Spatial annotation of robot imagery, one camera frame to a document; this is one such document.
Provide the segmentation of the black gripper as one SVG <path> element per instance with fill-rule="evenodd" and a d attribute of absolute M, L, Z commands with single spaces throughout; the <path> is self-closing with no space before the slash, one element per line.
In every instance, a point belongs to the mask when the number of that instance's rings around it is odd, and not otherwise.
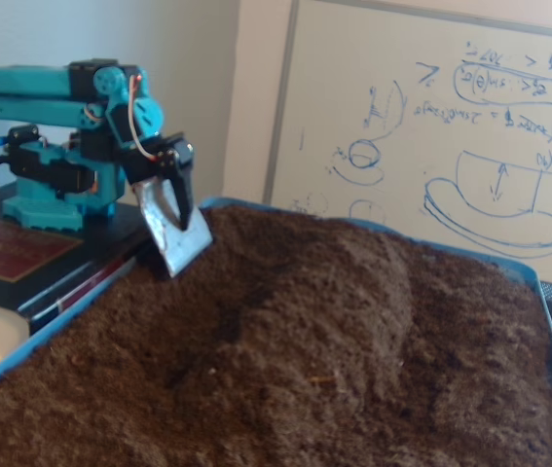
<path fill-rule="evenodd" d="M 193 204 L 194 149 L 183 132 L 149 138 L 142 147 L 151 158 L 138 149 L 120 149 L 119 163 L 167 274 L 176 277 L 212 243 L 208 224 Z"/>

